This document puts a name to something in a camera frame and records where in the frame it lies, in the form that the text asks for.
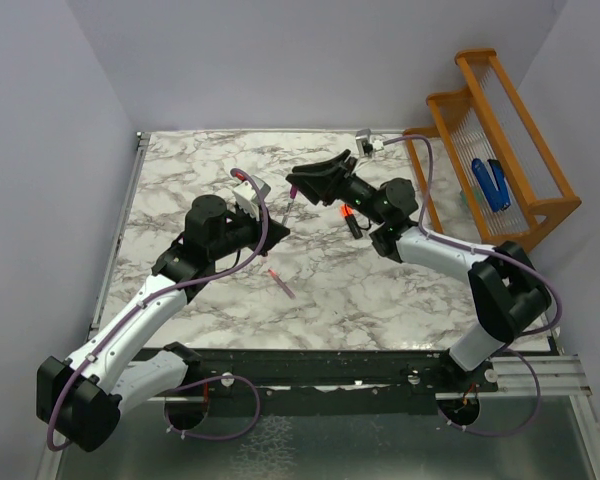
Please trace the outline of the white multicolour pen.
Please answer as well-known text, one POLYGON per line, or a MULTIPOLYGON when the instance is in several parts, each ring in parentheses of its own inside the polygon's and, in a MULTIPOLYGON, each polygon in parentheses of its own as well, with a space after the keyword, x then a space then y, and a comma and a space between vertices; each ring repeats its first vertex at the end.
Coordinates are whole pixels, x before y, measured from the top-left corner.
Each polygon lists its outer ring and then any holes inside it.
POLYGON ((287 205, 286 205, 286 208, 285 208, 285 211, 284 211, 284 215, 283 215, 283 218, 282 218, 282 221, 281 221, 282 225, 284 225, 284 226, 286 226, 286 224, 288 222, 288 219, 289 219, 291 210, 293 208, 293 205, 294 205, 294 199, 290 198, 289 201, 288 201, 288 203, 287 203, 287 205))

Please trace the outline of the black orange highlighter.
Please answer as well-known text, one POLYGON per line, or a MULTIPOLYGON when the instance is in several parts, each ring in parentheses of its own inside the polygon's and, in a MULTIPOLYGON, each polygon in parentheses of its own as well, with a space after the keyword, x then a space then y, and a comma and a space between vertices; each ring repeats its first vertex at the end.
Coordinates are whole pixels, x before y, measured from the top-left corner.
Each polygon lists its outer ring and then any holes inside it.
POLYGON ((355 218, 353 210, 348 205, 343 204, 340 206, 340 212, 353 237, 355 239, 361 239, 363 237, 362 230, 355 218))

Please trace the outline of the pink marker pen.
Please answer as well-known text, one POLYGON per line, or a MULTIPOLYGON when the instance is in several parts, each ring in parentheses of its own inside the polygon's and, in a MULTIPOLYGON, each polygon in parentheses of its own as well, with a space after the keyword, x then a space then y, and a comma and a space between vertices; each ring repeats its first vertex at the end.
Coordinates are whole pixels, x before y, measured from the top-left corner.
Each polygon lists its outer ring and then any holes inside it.
POLYGON ((291 290, 291 288, 280 278, 280 276, 273 269, 268 269, 268 273, 271 276, 271 278, 274 280, 274 282, 279 286, 279 288, 290 299, 295 299, 296 298, 295 293, 291 290))

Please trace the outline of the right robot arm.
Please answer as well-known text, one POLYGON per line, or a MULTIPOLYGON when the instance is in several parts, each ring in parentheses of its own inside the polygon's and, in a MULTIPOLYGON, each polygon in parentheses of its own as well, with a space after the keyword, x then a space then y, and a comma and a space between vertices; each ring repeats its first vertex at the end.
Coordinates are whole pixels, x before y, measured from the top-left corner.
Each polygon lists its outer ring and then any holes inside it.
POLYGON ((477 367, 548 310, 548 288, 518 244, 471 244, 425 231, 411 218, 418 209, 411 181, 394 178, 373 187, 355 173, 356 165, 356 158, 343 151, 331 160, 296 166, 286 179, 312 204, 341 201, 376 224, 370 239, 379 256, 469 286, 477 321, 446 351, 439 367, 441 383, 461 391, 474 381, 477 367))

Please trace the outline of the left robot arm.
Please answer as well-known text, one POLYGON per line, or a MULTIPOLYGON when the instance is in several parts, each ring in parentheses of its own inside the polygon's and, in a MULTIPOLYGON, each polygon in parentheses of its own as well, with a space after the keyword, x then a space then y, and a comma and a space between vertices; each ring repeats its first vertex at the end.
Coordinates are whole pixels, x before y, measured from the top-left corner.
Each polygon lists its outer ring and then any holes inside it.
POLYGON ((47 425, 49 450, 75 444, 91 452, 137 404, 165 390, 186 395, 198 388, 200 369, 172 350, 139 367, 129 364, 206 285, 266 255, 289 235, 259 198, 235 199, 230 209, 216 195, 196 198, 183 231, 159 255, 132 300, 65 359, 50 356, 38 367, 35 411, 47 425))

